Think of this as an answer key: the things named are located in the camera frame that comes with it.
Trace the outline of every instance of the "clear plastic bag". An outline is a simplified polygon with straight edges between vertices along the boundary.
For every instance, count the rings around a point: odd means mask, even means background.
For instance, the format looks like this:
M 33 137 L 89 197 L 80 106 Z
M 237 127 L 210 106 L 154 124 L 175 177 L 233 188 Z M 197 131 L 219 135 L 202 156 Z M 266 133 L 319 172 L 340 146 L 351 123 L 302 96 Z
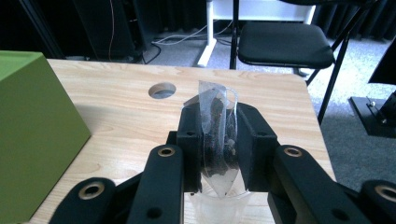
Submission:
M 223 198 L 239 170 L 236 155 L 237 95 L 220 84 L 200 81 L 199 102 L 204 132 L 202 174 Z

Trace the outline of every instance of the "chair seat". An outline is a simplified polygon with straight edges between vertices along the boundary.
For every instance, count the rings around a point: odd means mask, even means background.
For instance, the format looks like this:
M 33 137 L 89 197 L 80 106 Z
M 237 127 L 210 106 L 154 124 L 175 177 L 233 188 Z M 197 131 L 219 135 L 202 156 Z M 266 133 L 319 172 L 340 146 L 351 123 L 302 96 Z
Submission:
M 243 63 L 327 68 L 334 62 L 326 36 L 315 25 L 250 22 L 241 31 L 238 58 Z

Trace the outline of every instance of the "wooden table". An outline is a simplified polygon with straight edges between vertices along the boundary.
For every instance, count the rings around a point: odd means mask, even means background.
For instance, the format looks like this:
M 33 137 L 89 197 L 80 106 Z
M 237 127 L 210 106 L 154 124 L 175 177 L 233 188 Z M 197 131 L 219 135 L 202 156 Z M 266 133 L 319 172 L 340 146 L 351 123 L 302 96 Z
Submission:
M 255 106 L 280 144 L 308 150 L 333 177 L 329 156 L 305 83 L 295 75 L 248 71 L 88 63 L 49 60 L 92 132 L 92 137 L 42 203 L 31 223 L 46 223 L 78 182 L 101 176 L 119 184 L 143 171 L 149 152 L 177 130 L 183 103 L 198 93 L 198 81 L 223 84 L 238 92 L 239 102 Z M 151 86 L 170 82 L 176 93 L 166 99 L 149 96 Z M 196 223 L 185 197 L 185 223 Z M 273 222 L 266 194 L 250 200 L 242 223 Z

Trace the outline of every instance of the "screw hole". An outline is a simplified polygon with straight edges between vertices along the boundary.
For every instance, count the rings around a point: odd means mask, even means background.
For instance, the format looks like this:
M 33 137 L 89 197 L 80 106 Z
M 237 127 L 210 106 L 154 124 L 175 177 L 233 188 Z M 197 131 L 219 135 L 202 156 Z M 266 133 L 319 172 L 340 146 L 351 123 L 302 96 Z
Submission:
M 105 190 L 105 185 L 102 182 L 92 182 L 82 188 L 78 197 L 82 200 L 90 200 L 99 196 Z
M 259 136 L 265 136 L 265 135 L 267 135 L 268 133 L 265 133 L 265 132 L 257 132 L 257 134 L 258 134 Z
M 195 135 L 195 132 L 194 132 L 194 131 L 188 131 L 188 132 L 187 132 L 187 135 L 193 136 L 193 135 Z
M 332 215 L 335 216 L 336 218 L 342 220 L 342 221 L 348 221 L 349 216 L 347 213 L 345 213 L 343 210 L 340 209 L 333 209 L 332 210 Z
M 148 210 L 147 216 L 151 219 L 157 219 L 163 214 L 161 208 L 153 207 Z
M 287 147 L 284 149 L 284 152 L 291 157 L 301 157 L 303 156 L 303 152 L 301 152 L 299 149 L 294 148 L 294 147 Z
M 175 154 L 175 150 L 170 147 L 161 148 L 158 150 L 158 155 L 162 157 L 170 157 Z
M 375 187 L 375 191 L 381 197 L 387 199 L 388 201 L 396 203 L 396 189 L 385 185 L 379 185 Z

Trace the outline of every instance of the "black chair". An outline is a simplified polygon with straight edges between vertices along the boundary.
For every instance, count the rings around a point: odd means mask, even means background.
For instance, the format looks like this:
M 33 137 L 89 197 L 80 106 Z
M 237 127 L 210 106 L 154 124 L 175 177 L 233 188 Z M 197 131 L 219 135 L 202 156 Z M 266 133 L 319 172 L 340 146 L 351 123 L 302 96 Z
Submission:
M 352 19 L 330 46 L 325 34 L 316 25 L 299 22 L 248 22 L 238 31 L 239 0 L 233 0 L 233 39 L 230 69 L 236 68 L 236 56 L 242 63 L 264 66 L 315 69 L 306 81 L 309 85 L 320 69 L 334 63 L 331 79 L 318 114 L 321 123 L 330 101 L 332 89 L 337 79 L 342 61 L 347 51 L 349 33 L 376 0 L 281 0 L 300 6 L 319 6 L 329 4 L 349 4 L 357 6 Z M 339 47 L 338 56 L 334 57 Z

